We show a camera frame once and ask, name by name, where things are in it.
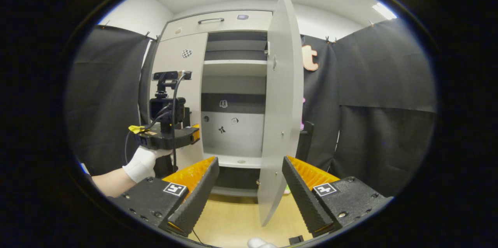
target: black cable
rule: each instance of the black cable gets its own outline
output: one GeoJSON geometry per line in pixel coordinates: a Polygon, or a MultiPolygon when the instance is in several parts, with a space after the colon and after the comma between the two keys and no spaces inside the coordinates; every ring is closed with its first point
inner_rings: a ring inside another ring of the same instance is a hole
{"type": "Polygon", "coordinates": [[[173,138],[173,173],[176,172],[176,146],[175,146],[175,112],[176,112],[176,93],[178,92],[178,86],[180,82],[185,78],[186,74],[183,74],[175,85],[175,91],[173,92],[173,116],[171,117],[172,127],[171,136],[173,138]]]}
{"type": "Polygon", "coordinates": [[[207,245],[206,245],[206,244],[204,244],[204,243],[202,243],[201,239],[199,239],[199,237],[198,237],[198,236],[197,236],[197,234],[195,233],[194,229],[192,229],[192,232],[195,234],[195,237],[197,237],[197,240],[198,240],[198,241],[199,241],[202,245],[204,245],[204,246],[206,246],[206,247],[207,247],[207,245]]]}
{"type": "Polygon", "coordinates": [[[126,164],[128,164],[128,155],[126,154],[126,147],[128,146],[128,138],[130,137],[130,133],[132,131],[128,131],[128,133],[126,134],[126,140],[124,141],[124,161],[126,161],[126,164]]]}
{"type": "Polygon", "coordinates": [[[167,114],[168,114],[168,112],[164,112],[163,114],[161,114],[161,115],[157,116],[157,117],[154,119],[154,121],[152,121],[152,122],[151,122],[150,124],[148,124],[147,126],[144,126],[144,129],[150,129],[151,127],[153,127],[153,126],[154,126],[154,124],[155,124],[158,120],[160,120],[162,117],[164,117],[164,116],[165,116],[165,115],[167,115],[167,114]]]}

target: black backdrop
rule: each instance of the black backdrop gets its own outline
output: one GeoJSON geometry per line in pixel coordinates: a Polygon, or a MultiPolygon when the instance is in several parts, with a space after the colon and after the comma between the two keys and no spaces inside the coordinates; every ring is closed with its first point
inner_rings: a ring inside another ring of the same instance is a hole
{"type": "MultiPolygon", "coordinates": [[[[65,114],[71,148],[91,175],[126,164],[123,143],[128,126],[139,124],[140,69],[148,43],[143,34],[96,26],[75,57],[65,114]]],[[[136,148],[128,140],[128,159],[136,148]]]]}
{"type": "Polygon", "coordinates": [[[437,110],[430,62],[398,19],[337,42],[302,35],[317,51],[304,70],[303,120],[315,124],[307,162],[396,195],[420,165],[437,110]]]}

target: orange letter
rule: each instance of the orange letter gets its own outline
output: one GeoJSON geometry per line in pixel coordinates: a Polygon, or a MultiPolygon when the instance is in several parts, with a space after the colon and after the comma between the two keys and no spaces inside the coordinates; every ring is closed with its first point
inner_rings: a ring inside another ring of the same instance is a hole
{"type": "Polygon", "coordinates": [[[303,46],[303,65],[306,70],[315,71],[318,69],[318,64],[313,63],[313,56],[317,56],[316,51],[312,50],[310,45],[303,46]]]}

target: yellow tape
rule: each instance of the yellow tape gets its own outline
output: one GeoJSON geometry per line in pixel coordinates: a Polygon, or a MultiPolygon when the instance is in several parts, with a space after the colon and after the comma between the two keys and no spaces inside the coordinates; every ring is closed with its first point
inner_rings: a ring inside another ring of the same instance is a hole
{"type": "Polygon", "coordinates": [[[199,124],[196,124],[196,125],[194,125],[192,127],[196,127],[196,128],[199,129],[198,131],[194,132],[194,134],[193,134],[194,135],[194,141],[196,141],[197,139],[201,138],[201,132],[200,132],[201,131],[201,126],[199,124]]]}
{"type": "Polygon", "coordinates": [[[148,131],[148,129],[145,129],[144,126],[129,126],[128,129],[132,132],[132,133],[139,133],[141,131],[148,131]]]}

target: cabinet door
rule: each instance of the cabinet door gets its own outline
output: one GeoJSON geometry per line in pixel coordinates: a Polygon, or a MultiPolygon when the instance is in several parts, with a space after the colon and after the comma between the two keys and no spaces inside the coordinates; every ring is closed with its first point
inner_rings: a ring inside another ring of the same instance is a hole
{"type": "MultiPolygon", "coordinates": [[[[204,54],[206,53],[207,33],[199,33],[178,37],[160,42],[154,58],[153,71],[192,71],[192,80],[183,80],[178,87],[176,97],[185,98],[185,106],[190,108],[190,123],[201,124],[201,83],[204,54]],[[190,55],[183,51],[192,51],[190,55]]],[[[154,98],[157,91],[157,81],[151,81],[150,98],[154,98]]],[[[173,90],[167,88],[169,97],[173,97],[173,90]]],[[[176,151],[178,169],[185,168],[203,160],[202,136],[194,145],[188,145],[176,151]]]]}
{"type": "Polygon", "coordinates": [[[268,29],[267,100],[258,203],[265,226],[280,203],[286,182],[283,158],[294,157],[303,105],[301,36],[290,0],[279,0],[268,29]]]}

